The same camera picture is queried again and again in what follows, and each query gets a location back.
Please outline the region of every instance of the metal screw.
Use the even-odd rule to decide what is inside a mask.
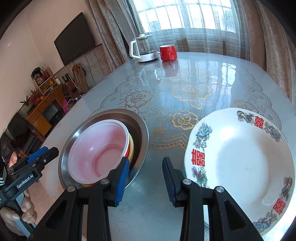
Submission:
[[[75,187],[74,186],[70,186],[67,188],[68,192],[74,192],[75,191]]]
[[[190,184],[191,184],[191,180],[190,180],[190,179],[184,179],[184,180],[183,180],[183,183],[184,183],[185,185],[190,185]]]
[[[223,187],[216,187],[217,192],[224,192],[224,188]]]
[[[104,178],[101,180],[101,184],[106,185],[109,183],[109,180],[107,178]]]

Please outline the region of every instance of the kettle base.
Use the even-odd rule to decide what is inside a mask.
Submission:
[[[158,55],[158,53],[156,51],[154,51],[152,53],[140,55],[140,57],[141,57],[140,59],[138,59],[138,58],[134,58],[134,59],[137,60],[140,63],[150,62],[150,61],[158,59],[159,55]]]

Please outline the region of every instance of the person's arm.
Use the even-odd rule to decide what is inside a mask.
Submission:
[[[25,198],[21,203],[21,209],[24,213],[22,214],[21,218],[27,223],[34,223],[37,219],[37,213],[34,210],[35,206],[31,201],[30,193],[28,190],[24,191],[24,195],[25,195]],[[0,210],[0,216],[2,217],[6,226],[12,232],[18,235],[22,235],[22,236],[24,235],[14,223],[14,221],[20,219],[20,216],[16,212],[14,212],[8,207],[3,207]]]

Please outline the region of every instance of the finger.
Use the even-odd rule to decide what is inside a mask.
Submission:
[[[27,212],[28,210],[30,210],[31,206],[32,206],[31,198],[25,196],[24,200],[21,203],[21,209],[22,209],[22,211],[24,213]]]
[[[29,189],[26,189],[26,190],[24,191],[24,195],[25,195],[26,197],[30,197]]]
[[[8,207],[3,207],[0,210],[0,215],[4,221],[16,221],[20,219],[20,216]]]
[[[27,212],[25,212],[25,213],[22,214],[22,219],[25,222],[27,222],[33,216],[33,214],[34,214],[34,208],[35,208],[35,206],[32,203],[31,208]]]
[[[37,213],[34,211],[33,216],[27,221],[27,223],[34,223],[37,220]]]

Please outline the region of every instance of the flat screen tv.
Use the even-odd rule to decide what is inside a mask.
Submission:
[[[60,33],[54,44],[64,65],[96,46],[82,12]]]

